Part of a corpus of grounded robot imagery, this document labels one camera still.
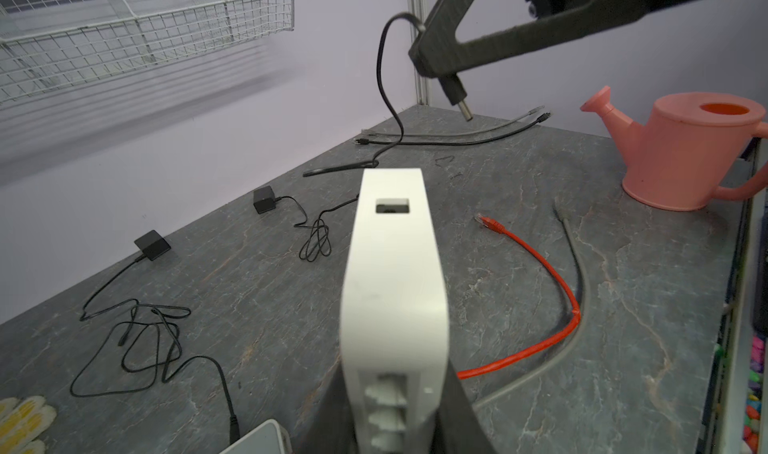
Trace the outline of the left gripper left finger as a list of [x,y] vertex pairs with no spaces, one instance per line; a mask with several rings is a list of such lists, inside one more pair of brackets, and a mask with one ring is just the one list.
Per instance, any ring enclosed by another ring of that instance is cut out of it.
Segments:
[[354,417],[341,366],[337,366],[297,453],[356,453]]

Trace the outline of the pink watering can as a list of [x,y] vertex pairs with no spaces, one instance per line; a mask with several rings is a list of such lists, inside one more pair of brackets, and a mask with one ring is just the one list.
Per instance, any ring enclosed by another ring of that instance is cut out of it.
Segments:
[[712,199],[743,201],[767,187],[766,166],[742,186],[720,185],[748,143],[767,137],[761,104],[716,92],[669,94],[641,124],[620,112],[610,94],[605,86],[581,110],[602,119],[627,166],[622,187],[635,200],[686,212]]

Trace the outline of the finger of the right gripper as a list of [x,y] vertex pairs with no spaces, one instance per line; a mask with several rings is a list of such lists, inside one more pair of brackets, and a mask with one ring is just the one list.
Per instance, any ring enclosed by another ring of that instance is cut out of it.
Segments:
[[448,78],[464,70],[632,24],[646,14],[694,0],[526,0],[535,10],[532,22],[460,42],[456,32],[475,1],[436,2],[424,32],[409,50],[422,76]]

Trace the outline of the white network switch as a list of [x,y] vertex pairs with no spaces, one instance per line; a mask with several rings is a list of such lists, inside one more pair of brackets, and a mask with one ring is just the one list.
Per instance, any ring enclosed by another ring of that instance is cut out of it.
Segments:
[[268,419],[221,451],[221,454],[291,454],[292,452],[287,430],[275,419]]
[[428,453],[449,360],[449,308],[419,168],[362,175],[340,309],[362,453]]

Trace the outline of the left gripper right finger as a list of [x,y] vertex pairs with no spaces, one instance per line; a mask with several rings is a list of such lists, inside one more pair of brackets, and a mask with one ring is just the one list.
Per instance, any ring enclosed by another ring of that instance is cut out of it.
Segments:
[[437,452],[491,454],[495,449],[484,433],[460,379],[448,362],[437,410]]

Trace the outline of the yellow white work glove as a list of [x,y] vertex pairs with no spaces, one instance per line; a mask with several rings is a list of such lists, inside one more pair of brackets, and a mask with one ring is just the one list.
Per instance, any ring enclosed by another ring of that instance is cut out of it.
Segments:
[[43,454],[40,436],[53,424],[56,409],[43,396],[1,400],[1,454]]

